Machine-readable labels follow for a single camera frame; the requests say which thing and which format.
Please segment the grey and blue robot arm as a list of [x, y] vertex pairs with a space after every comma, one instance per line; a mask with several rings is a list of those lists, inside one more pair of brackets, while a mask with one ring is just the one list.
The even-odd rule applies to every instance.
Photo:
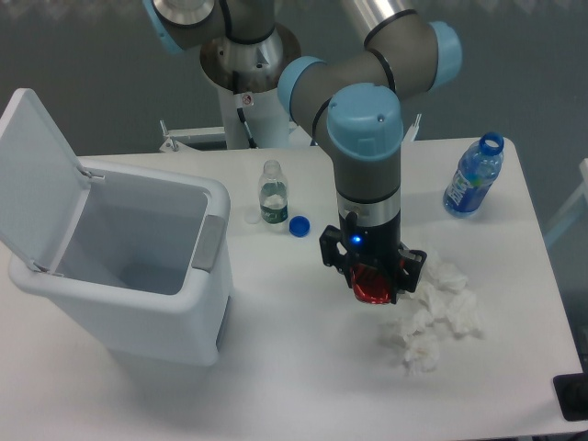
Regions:
[[400, 103], [451, 81], [462, 64], [455, 30], [426, 22], [407, 1], [347, 1], [363, 50], [339, 64], [302, 56], [271, 1], [148, 1], [169, 51], [199, 48], [233, 149], [306, 131], [331, 158], [339, 223], [321, 235], [322, 260], [358, 300], [414, 291], [426, 255], [401, 242]]

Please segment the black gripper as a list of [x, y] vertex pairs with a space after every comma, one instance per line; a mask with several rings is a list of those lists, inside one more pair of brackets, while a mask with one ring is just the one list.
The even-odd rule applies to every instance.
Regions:
[[339, 217], [339, 223], [341, 230], [333, 225], [325, 227], [319, 244], [323, 264], [344, 276], [348, 287], [352, 287], [351, 267], [363, 264], [394, 277], [392, 304], [397, 303], [400, 294], [416, 291], [427, 253], [400, 248], [400, 215], [375, 227], [349, 224], [343, 217]]

